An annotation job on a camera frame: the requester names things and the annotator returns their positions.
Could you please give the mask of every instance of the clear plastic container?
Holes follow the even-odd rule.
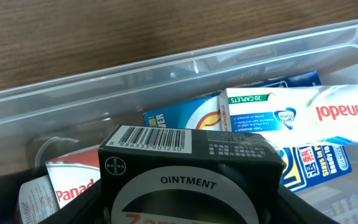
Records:
[[[143,125],[142,113],[148,110],[310,70],[317,70],[326,85],[358,83],[358,20],[0,91],[0,175],[33,166],[27,158],[29,144],[40,136],[59,132],[69,136],[70,130],[97,123],[91,130],[103,138],[117,124]],[[92,141],[82,144],[92,145]],[[358,146],[346,149],[353,173],[298,195],[339,222],[358,223]]]

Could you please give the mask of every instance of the white barcode label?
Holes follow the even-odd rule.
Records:
[[[106,145],[160,152],[191,153],[191,130],[121,126]]]

